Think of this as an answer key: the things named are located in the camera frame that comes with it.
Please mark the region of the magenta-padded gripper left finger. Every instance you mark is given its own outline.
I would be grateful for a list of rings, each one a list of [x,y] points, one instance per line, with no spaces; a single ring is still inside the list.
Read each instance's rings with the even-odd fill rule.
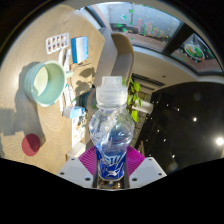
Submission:
[[[97,157],[94,148],[71,157],[58,171],[57,176],[84,188],[94,188],[97,182]]]

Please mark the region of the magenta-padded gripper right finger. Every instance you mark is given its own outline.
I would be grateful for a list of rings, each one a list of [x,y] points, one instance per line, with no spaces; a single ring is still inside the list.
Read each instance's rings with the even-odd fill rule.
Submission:
[[[140,188],[166,176],[153,157],[144,157],[134,148],[129,148],[126,158],[125,186]]]

